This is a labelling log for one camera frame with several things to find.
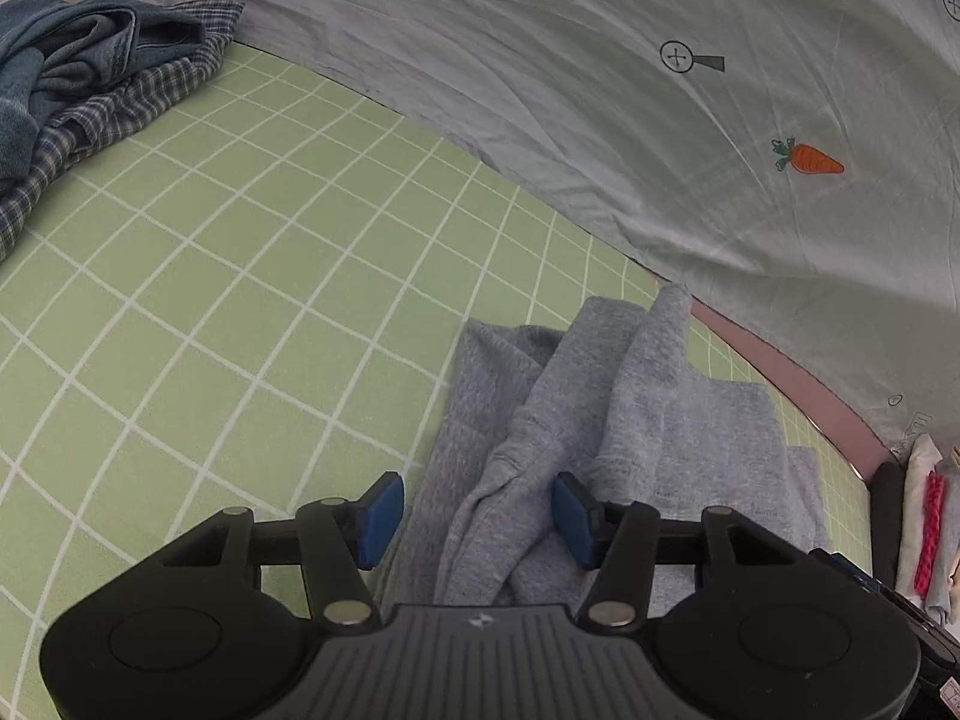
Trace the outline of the folded red striped garment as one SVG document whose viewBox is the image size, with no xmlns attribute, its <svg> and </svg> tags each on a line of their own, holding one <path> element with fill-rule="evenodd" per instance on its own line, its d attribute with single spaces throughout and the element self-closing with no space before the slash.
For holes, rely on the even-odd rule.
<svg viewBox="0 0 960 720">
<path fill-rule="evenodd" d="M 923 499 L 923 530 L 921 530 L 921 550 L 918 566 L 913 578 L 913 589 L 924 600 L 929 592 L 934 572 L 934 561 L 939 550 L 940 527 L 942 527 L 942 505 L 946 495 L 947 480 L 944 475 L 930 472 L 926 479 Z"/>
</svg>

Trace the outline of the blue plaid shirt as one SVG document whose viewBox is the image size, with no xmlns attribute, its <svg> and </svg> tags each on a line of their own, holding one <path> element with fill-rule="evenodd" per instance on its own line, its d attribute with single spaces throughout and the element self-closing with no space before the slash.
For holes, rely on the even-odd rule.
<svg viewBox="0 0 960 720">
<path fill-rule="evenodd" d="M 244 5 L 233 0 L 194 0 L 160 5 L 202 21 L 205 37 L 192 54 L 147 68 L 106 93 L 94 94 L 53 114 L 41 128 L 28 175 L 2 187 L 2 254 L 16 247 L 41 195 L 64 172 L 133 133 L 210 82 L 235 39 Z"/>
</svg>

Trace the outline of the grey hoodie sweatshirt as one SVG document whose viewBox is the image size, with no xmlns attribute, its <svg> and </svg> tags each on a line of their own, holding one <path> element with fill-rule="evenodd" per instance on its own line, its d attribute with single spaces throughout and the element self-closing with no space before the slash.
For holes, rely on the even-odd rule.
<svg viewBox="0 0 960 720">
<path fill-rule="evenodd" d="M 553 527 L 564 472 L 602 502 L 670 520 L 727 505 L 800 550 L 827 543 L 817 457 L 763 385 L 688 362 L 690 304 L 669 286 L 649 307 L 592 298 L 566 330 L 467 323 L 379 605 L 578 608 L 594 577 Z"/>
</svg>

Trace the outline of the folded white garment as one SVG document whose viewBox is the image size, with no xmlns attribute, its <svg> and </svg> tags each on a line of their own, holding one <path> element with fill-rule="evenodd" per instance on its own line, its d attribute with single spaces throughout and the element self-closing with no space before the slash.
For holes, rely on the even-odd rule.
<svg viewBox="0 0 960 720">
<path fill-rule="evenodd" d="M 895 590 L 914 606 L 923 605 L 914 588 L 923 548 L 924 493 L 929 473 L 942 460 L 942 454 L 929 434 L 921 434 L 914 441 L 908 460 L 905 488 L 903 488 L 903 523 L 901 523 L 900 554 L 896 567 Z"/>
</svg>

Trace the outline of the green grid cutting mat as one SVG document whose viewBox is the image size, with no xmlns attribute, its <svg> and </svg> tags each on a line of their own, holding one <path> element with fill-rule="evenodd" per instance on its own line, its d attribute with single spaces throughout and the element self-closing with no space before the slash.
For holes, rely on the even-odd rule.
<svg viewBox="0 0 960 720">
<path fill-rule="evenodd" d="M 436 133 L 231 47 L 3 262 L 3 715 L 50 717 L 47 626 L 213 512 L 420 478 L 466 320 L 658 289 Z"/>
</svg>

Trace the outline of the blue denim jeans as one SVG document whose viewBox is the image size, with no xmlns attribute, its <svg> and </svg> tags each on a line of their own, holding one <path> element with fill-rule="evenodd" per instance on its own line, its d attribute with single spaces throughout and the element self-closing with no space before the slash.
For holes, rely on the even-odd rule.
<svg viewBox="0 0 960 720">
<path fill-rule="evenodd" d="M 53 114 L 202 45 L 195 16 L 139 0 L 2 5 L 2 187 L 28 175 Z"/>
</svg>

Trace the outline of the light grey printed bedsheet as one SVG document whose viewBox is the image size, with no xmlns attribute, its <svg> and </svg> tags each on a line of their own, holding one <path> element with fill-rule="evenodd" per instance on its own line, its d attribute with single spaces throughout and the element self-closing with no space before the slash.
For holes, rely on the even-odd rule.
<svg viewBox="0 0 960 720">
<path fill-rule="evenodd" d="M 885 442 L 957 433 L 958 0 L 241 2 L 248 43 L 688 284 Z"/>
</svg>

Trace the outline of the folded black garment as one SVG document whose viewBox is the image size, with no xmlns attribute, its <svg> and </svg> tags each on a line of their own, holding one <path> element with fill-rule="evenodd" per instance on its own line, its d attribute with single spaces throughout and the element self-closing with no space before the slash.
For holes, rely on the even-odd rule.
<svg viewBox="0 0 960 720">
<path fill-rule="evenodd" d="M 872 573 L 885 587 L 895 587 L 903 530 L 905 468 L 896 461 L 877 466 L 869 483 L 871 493 Z"/>
</svg>

